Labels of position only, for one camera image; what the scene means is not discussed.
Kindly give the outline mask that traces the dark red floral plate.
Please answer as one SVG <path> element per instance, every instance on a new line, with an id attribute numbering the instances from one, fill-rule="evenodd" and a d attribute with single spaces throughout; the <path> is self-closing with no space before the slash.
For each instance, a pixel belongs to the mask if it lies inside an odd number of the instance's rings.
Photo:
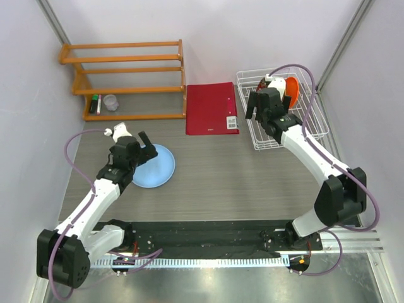
<path id="1" fill-rule="evenodd" d="M 258 92 L 258 91 L 260 91 L 260 90 L 262 90 L 264 88 L 267 88 L 270 83 L 271 83 L 271 81 L 267 81 L 265 77 L 262 78 L 261 81 L 259 82 L 257 88 L 256 88 L 256 91 Z"/>

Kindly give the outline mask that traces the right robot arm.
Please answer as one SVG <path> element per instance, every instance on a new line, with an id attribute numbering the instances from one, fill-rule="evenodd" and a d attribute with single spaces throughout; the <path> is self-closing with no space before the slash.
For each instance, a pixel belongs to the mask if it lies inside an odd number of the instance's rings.
<path id="1" fill-rule="evenodd" d="M 255 118 L 265 133 L 292 152 L 319 184 L 312 209 L 285 226 L 287 246 L 300 249 L 312 234 L 366 210 L 367 177 L 361 168 L 351 169 L 328 153 L 303 122 L 288 111 L 289 102 L 290 97 L 281 98 L 276 88 L 251 92 L 246 119 Z"/>

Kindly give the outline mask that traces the light blue plate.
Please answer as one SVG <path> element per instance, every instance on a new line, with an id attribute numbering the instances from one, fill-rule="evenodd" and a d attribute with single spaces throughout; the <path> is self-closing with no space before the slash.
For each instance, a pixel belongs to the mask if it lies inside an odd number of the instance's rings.
<path id="1" fill-rule="evenodd" d="M 133 175 L 132 183 L 136 186 L 151 189 L 164 185 L 175 172 L 175 158 L 172 152 L 159 144 L 154 144 L 158 155 L 140 165 Z"/>

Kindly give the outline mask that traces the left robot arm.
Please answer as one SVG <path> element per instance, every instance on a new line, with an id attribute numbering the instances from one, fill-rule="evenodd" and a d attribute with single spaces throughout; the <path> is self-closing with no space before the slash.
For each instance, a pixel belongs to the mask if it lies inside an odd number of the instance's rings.
<path id="1" fill-rule="evenodd" d="M 108 162 L 90 182 L 89 193 L 65 221 L 54 230 L 44 229 L 37 238 L 37 275 L 48 279 L 52 288 L 58 283 L 80 287 L 92 262 L 114 249 L 126 252 L 134 246 L 128 222 L 110 220 L 96 234 L 92 230 L 132 183 L 136 168 L 158 153 L 144 131 L 134 137 L 114 130 L 112 138 Z"/>

